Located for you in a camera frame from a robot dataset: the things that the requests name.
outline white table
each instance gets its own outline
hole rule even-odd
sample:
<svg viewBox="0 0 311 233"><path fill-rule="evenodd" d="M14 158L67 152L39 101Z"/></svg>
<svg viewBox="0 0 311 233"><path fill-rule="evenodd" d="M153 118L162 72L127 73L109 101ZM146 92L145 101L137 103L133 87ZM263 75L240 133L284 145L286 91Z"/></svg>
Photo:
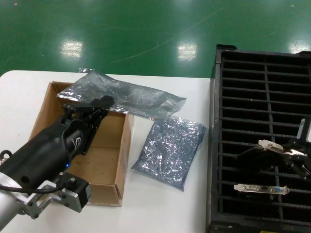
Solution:
<svg viewBox="0 0 311 233"><path fill-rule="evenodd" d="M75 82L84 75L17 70L3 74L0 77L0 150L15 152L28 141L49 82ZM208 126L209 79L131 75L111 77L187 97L184 107L175 115ZM81 213L76 213L52 204L37 220L17 216L2 232L205 232L207 137L194 158L185 191L181 192L130 169L139 156L151 125L151 121L135 117L122 207L86 206Z"/></svg>

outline cable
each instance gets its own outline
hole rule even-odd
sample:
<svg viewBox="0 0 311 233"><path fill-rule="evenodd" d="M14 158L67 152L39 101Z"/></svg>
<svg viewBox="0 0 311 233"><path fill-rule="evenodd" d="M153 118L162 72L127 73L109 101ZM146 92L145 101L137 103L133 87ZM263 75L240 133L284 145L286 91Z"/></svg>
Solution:
<svg viewBox="0 0 311 233"><path fill-rule="evenodd" d="M3 156L7 154L9 157L12 156L12 152L10 152L9 150L4 150L0 153L0 158L3 159Z"/></svg>
<svg viewBox="0 0 311 233"><path fill-rule="evenodd" d="M61 190L61 187L56 188L47 188L47 189L32 189L32 188L13 188L7 186L0 186L0 190L9 191L9 192L17 192L17 193L39 193L39 194L47 194L54 193Z"/></svg>

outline open cardboard box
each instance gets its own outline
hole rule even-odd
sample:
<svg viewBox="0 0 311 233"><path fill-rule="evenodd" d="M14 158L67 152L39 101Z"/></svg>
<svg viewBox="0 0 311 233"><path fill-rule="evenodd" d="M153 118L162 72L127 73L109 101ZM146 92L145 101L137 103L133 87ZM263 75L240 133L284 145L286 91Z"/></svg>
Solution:
<svg viewBox="0 0 311 233"><path fill-rule="evenodd" d="M70 85L49 84L30 139L64 114L62 104L70 100L60 99L56 94ZM109 112L87 154L78 155L72 161L68 172L89 182L92 195L89 204L122 206L133 123L132 115Z"/></svg>

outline black crate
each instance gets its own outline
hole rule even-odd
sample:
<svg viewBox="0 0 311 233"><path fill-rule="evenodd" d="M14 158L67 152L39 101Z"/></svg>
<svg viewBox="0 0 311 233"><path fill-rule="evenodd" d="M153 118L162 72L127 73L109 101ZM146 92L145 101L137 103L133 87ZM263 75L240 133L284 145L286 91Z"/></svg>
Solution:
<svg viewBox="0 0 311 233"><path fill-rule="evenodd" d="M290 168L248 174L235 156L267 139L297 135L311 114L311 53L238 51L218 45L211 79L207 232L311 232L311 184ZM239 183L288 186L271 200L248 198Z"/></svg>

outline bubble wrap bag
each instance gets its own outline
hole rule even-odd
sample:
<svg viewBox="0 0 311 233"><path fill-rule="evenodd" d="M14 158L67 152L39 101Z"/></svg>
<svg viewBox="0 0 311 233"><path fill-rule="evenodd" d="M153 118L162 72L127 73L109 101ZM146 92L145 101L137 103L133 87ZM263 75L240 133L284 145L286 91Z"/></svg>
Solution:
<svg viewBox="0 0 311 233"><path fill-rule="evenodd" d="M104 95L114 98L110 111L130 113L150 120L167 120L178 112L186 98L165 91L115 80L105 74L91 71L57 96L90 103Z"/></svg>
<svg viewBox="0 0 311 233"><path fill-rule="evenodd" d="M132 169L184 191L186 177L206 128L180 117L155 122Z"/></svg>

